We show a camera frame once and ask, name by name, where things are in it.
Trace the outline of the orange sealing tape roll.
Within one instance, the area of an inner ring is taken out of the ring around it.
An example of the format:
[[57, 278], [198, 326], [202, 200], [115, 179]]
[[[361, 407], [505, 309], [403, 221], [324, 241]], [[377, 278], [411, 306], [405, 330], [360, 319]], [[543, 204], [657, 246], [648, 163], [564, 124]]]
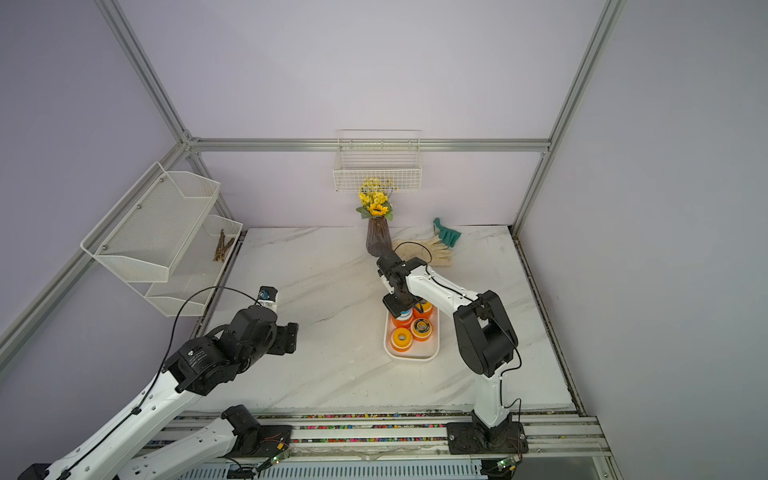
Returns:
[[412, 312], [415, 319], [428, 319], [433, 312], [433, 305], [428, 301], [421, 301], [414, 305]]
[[412, 323], [413, 323], [413, 321], [414, 321], [414, 319], [413, 319], [413, 317], [412, 317], [412, 316], [410, 316], [410, 317], [407, 317], [407, 318], [405, 318], [405, 317], [393, 317], [393, 316], [390, 316], [390, 317], [389, 317], [389, 320], [390, 320], [391, 324], [392, 324], [392, 325], [393, 325], [393, 326], [394, 326], [396, 329], [398, 329], [398, 328], [405, 328], [405, 329], [409, 329], [409, 328], [410, 328], [410, 326], [411, 326], [411, 324], [412, 324]]

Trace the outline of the small black yellow tape roll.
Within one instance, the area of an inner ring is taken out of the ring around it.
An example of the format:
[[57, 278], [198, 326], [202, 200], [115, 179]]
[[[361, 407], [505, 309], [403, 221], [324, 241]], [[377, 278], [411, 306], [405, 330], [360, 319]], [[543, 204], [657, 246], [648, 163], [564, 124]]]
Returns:
[[415, 340], [426, 341], [433, 333], [432, 323], [427, 318], [418, 318], [411, 324], [411, 333]]

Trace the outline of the yellow sealing tape roll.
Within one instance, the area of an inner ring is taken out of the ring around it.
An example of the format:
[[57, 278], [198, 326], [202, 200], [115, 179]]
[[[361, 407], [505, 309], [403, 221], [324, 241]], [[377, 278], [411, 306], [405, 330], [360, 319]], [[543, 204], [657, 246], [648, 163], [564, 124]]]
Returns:
[[407, 352], [413, 344], [413, 336], [409, 329], [399, 327], [394, 329], [389, 336], [389, 345], [398, 353]]

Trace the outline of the blue sealing tape roll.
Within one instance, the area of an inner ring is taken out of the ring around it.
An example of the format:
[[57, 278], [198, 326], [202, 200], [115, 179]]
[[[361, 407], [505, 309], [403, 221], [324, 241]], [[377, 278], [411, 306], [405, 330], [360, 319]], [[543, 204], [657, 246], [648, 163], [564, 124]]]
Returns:
[[396, 317], [396, 319], [397, 319], [397, 320], [399, 320], [399, 321], [406, 321], [406, 320], [410, 320], [410, 319], [412, 318], [412, 316], [413, 316], [413, 314], [412, 314], [412, 310], [411, 310], [411, 309], [409, 309], [409, 310], [406, 310], [406, 311], [402, 311], [402, 312], [401, 312], [401, 313], [400, 313], [400, 314], [399, 314], [399, 315]]

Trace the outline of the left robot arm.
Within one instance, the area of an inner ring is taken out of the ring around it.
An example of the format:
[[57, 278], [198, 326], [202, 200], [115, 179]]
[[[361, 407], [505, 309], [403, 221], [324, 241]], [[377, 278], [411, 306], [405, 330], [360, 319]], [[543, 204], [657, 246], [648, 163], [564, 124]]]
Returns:
[[171, 420], [233, 381], [265, 355], [296, 350], [298, 324], [277, 323], [253, 304], [232, 321], [184, 343], [145, 389], [91, 437], [52, 463], [34, 463], [23, 479], [176, 479], [216, 458], [260, 458], [260, 471], [286, 452], [292, 429], [264, 426], [243, 405], [226, 408], [197, 432], [149, 454], [140, 451]]

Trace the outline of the white storage box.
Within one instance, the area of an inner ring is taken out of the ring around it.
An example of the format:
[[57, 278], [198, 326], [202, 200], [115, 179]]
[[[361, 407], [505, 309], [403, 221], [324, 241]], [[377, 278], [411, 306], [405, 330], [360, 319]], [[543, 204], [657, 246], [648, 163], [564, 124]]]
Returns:
[[394, 359], [414, 362], [427, 362], [433, 359], [440, 350], [440, 313], [433, 305], [433, 312], [428, 318], [432, 323], [433, 333], [426, 341], [417, 341], [413, 338], [412, 347], [404, 353], [395, 352], [389, 345], [389, 336], [396, 329], [390, 322], [390, 313], [386, 314], [385, 331], [383, 337], [384, 351]]

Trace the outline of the cream cotton glove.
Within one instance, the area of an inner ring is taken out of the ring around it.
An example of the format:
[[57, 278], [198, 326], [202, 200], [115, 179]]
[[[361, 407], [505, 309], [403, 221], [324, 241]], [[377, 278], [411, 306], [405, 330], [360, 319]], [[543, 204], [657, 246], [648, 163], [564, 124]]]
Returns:
[[429, 239], [395, 240], [393, 250], [402, 260], [419, 258], [433, 267], [450, 267], [452, 251], [437, 236]]

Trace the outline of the purple glass vase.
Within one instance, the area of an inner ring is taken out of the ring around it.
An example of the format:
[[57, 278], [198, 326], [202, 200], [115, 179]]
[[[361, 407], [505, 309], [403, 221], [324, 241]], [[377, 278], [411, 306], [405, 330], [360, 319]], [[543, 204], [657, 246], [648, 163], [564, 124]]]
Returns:
[[385, 217], [368, 219], [366, 250], [374, 257], [382, 257], [392, 250], [388, 220]]

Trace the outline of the brown sticks bundle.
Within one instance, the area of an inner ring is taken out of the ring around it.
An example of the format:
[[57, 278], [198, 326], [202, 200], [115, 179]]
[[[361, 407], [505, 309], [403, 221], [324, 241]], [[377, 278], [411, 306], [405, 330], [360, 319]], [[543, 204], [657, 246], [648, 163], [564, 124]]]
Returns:
[[225, 234], [223, 229], [220, 230], [219, 240], [218, 240], [217, 247], [215, 250], [215, 255], [214, 255], [215, 262], [225, 261], [227, 253], [229, 252], [231, 247], [234, 245], [235, 240], [236, 240], [235, 237], [229, 237]]

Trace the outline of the yellow artificial flowers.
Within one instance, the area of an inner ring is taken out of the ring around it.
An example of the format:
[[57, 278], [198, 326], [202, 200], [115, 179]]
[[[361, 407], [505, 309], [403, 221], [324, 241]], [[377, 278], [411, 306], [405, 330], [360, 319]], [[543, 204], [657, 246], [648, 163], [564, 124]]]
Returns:
[[395, 191], [395, 184], [390, 179], [365, 178], [358, 189], [360, 206], [356, 211], [362, 219], [392, 220], [394, 207], [391, 195]]

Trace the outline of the lower white mesh shelf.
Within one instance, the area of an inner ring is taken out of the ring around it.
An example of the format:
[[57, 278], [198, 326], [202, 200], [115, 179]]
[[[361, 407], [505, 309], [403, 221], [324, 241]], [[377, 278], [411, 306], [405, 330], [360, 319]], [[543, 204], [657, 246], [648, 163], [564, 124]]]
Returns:
[[[202, 316], [214, 293], [211, 286], [219, 283], [242, 227], [239, 222], [208, 215], [170, 279], [165, 283], [153, 283], [143, 295], [144, 299], [166, 317], [174, 317], [178, 312], [181, 316]], [[225, 261], [215, 262], [221, 229], [236, 240]]]

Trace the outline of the white mesh shelf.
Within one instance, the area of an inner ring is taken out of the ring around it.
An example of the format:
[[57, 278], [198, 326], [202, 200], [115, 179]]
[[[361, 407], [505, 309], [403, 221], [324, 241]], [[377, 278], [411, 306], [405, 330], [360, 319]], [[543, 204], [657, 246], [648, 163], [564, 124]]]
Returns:
[[80, 248], [125, 283], [166, 283], [219, 191], [215, 180], [155, 163]]
[[[208, 215], [170, 279], [165, 283], [153, 283], [143, 295], [144, 299], [166, 317], [174, 317], [178, 312], [181, 316], [202, 316], [214, 293], [211, 286], [219, 283], [242, 227], [239, 222]], [[221, 229], [236, 240], [225, 261], [215, 262]]]

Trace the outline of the upper white mesh shelf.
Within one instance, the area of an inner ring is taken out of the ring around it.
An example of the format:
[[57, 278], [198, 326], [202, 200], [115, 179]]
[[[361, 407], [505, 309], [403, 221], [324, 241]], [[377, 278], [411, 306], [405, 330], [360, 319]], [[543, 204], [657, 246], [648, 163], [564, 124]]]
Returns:
[[125, 283], [166, 283], [219, 191], [215, 180], [155, 163], [80, 248]]

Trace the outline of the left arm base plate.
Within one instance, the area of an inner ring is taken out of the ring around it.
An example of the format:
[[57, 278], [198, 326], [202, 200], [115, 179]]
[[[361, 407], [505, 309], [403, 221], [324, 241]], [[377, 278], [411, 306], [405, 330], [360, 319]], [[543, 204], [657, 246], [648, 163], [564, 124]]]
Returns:
[[291, 440], [291, 425], [260, 423], [244, 405], [226, 409], [221, 418], [229, 423], [235, 440], [227, 457], [273, 457], [285, 450]]

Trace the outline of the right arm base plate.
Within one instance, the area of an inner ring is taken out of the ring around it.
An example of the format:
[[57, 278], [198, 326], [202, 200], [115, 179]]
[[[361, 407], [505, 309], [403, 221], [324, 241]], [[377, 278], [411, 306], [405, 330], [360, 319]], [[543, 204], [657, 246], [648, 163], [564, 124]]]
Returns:
[[470, 421], [446, 424], [447, 444], [452, 455], [527, 454], [529, 445], [523, 424], [508, 413], [495, 427], [488, 427], [475, 414]]

